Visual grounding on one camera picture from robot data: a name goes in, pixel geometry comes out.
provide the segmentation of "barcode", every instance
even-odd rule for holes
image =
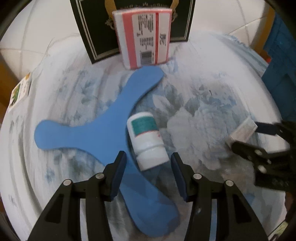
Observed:
[[[140,52],[141,65],[152,63],[152,51]]]
[[[140,46],[145,46],[147,50],[147,46],[153,47],[154,41],[153,37],[146,37],[146,38],[140,38]]]

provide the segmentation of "tile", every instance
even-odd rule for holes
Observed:
[[[247,31],[249,33],[249,41],[251,47],[254,47],[256,42],[260,38],[266,23],[266,19],[267,17],[259,18],[246,25]]]
[[[267,15],[269,5],[264,0],[237,0],[239,1],[246,24]]]
[[[79,33],[69,0],[38,0],[32,10],[23,50],[45,53],[52,40]]]
[[[1,49],[0,54],[7,63],[8,67],[15,74],[18,80],[20,78],[20,57],[21,51],[16,49]]]
[[[245,25],[236,0],[199,0],[195,2],[191,30],[228,34]]]
[[[32,51],[22,51],[22,61],[20,77],[23,78],[26,74],[33,71],[43,59],[44,54],[32,52]]]
[[[229,35],[237,37],[239,41],[243,42],[246,46],[249,46],[248,35],[245,26],[233,31]]]
[[[0,41],[0,48],[21,49],[27,19],[35,0],[32,0],[12,21]]]

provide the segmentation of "white blanket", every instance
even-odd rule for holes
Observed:
[[[160,65],[165,77],[140,100],[134,113],[153,113],[169,155],[179,152],[195,172],[212,181],[233,180],[270,233],[285,215],[284,193],[255,187],[252,164],[232,154],[224,143],[248,115],[255,121],[280,121],[261,81],[266,62],[233,37],[199,32],[191,33],[187,43],[170,44],[169,56],[169,62]],[[77,36],[53,44],[33,71],[29,96],[6,113],[0,133],[1,196],[21,240],[28,238],[64,179],[87,180],[104,168],[79,150],[38,149],[36,125],[44,119],[70,126],[92,121],[116,99],[131,73],[120,55],[92,65]],[[255,134],[250,143],[267,151],[285,148],[280,138],[262,134]],[[170,163],[143,175],[176,203],[180,226],[166,237],[145,236],[134,226],[119,194],[106,203],[114,241],[183,240],[191,204],[180,197]],[[215,206],[212,223],[215,226]],[[87,240],[83,201],[81,232]]]

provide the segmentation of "green label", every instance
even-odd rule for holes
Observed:
[[[135,136],[148,131],[158,131],[156,122],[151,116],[144,116],[131,122]]]

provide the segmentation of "white pill bottle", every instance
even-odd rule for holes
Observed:
[[[141,171],[169,161],[155,119],[150,112],[139,112],[127,121],[128,133]]]

